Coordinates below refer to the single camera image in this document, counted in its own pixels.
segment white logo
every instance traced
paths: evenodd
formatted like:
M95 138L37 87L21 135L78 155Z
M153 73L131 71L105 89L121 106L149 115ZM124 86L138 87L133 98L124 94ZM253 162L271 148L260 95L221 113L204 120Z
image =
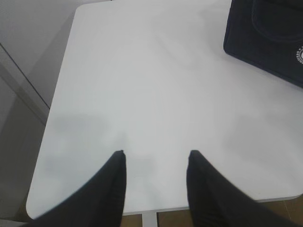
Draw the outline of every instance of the white logo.
M303 64L303 46L297 51L297 59L301 64Z

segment wall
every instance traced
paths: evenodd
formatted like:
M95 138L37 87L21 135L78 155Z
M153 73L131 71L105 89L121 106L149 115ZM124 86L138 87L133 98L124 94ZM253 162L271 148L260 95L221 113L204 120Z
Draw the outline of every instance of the wall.
M48 106L73 13L82 4L100 1L104 0L0 0L0 43Z
M3 58L0 49L0 218L12 218L27 196L47 116Z

